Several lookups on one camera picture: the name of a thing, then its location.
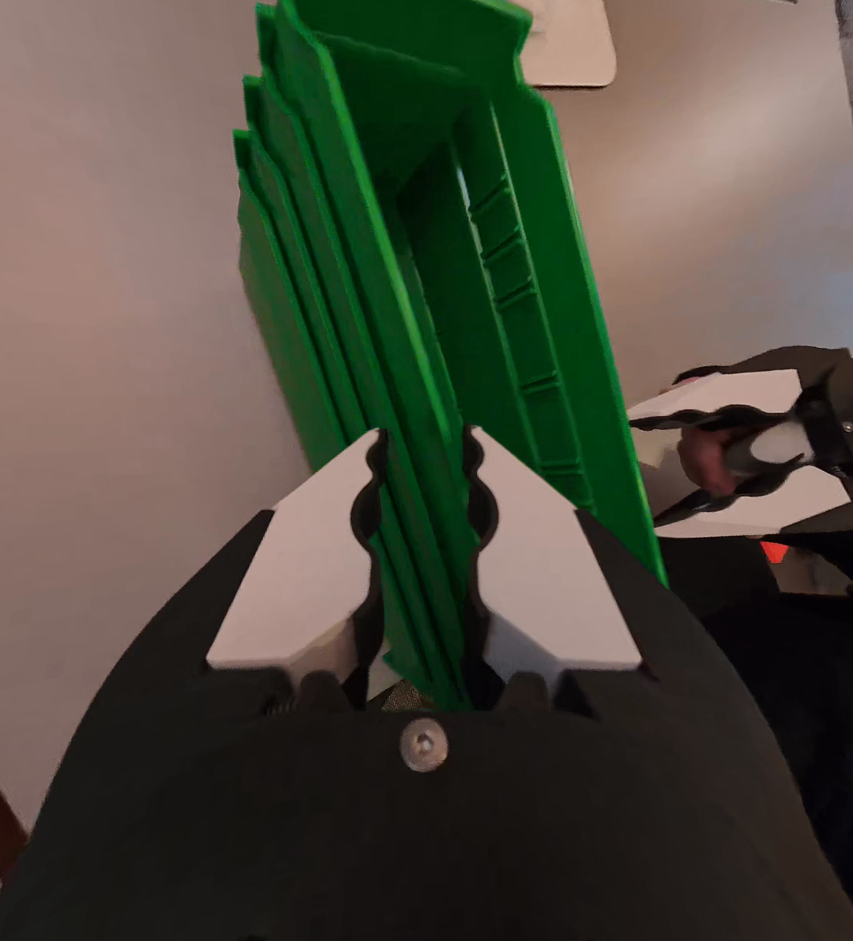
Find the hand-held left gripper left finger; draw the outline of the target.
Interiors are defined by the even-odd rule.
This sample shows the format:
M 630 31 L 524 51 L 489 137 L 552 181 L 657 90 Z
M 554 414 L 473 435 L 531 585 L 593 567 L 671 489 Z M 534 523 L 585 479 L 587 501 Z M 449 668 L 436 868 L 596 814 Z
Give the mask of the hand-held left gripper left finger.
M 384 640 L 380 561 L 387 432 L 372 429 L 278 502 L 206 655 L 217 671 L 327 672 L 367 690 Z

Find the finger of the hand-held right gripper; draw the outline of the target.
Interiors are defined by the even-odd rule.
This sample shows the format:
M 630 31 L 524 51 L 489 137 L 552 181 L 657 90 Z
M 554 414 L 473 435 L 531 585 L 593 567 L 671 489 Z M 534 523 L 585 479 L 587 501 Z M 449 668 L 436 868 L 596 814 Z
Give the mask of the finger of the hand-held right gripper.
M 841 477 L 799 458 L 767 465 L 728 495 L 696 489 L 653 525 L 656 535 L 667 538 L 776 535 L 850 502 Z
M 715 372 L 631 406 L 627 418 L 642 431 L 756 426 L 788 415 L 802 392 L 796 370 Z

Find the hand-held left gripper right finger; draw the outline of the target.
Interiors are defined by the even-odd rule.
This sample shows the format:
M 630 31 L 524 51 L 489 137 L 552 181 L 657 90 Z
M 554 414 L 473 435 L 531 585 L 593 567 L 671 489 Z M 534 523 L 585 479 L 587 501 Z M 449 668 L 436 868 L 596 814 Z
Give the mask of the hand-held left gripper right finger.
M 482 428 L 463 440 L 470 561 L 468 663 L 502 685 L 633 673 L 643 658 L 574 504 Z

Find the person's right hand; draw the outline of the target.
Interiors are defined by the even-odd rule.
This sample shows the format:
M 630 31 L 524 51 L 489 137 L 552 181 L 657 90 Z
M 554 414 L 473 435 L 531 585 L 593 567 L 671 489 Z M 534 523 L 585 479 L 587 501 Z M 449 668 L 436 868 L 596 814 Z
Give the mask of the person's right hand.
M 738 429 L 682 430 L 677 453 L 686 477 L 698 488 L 716 497 L 732 495 L 737 486 L 737 478 L 726 465 L 726 454 L 738 436 Z

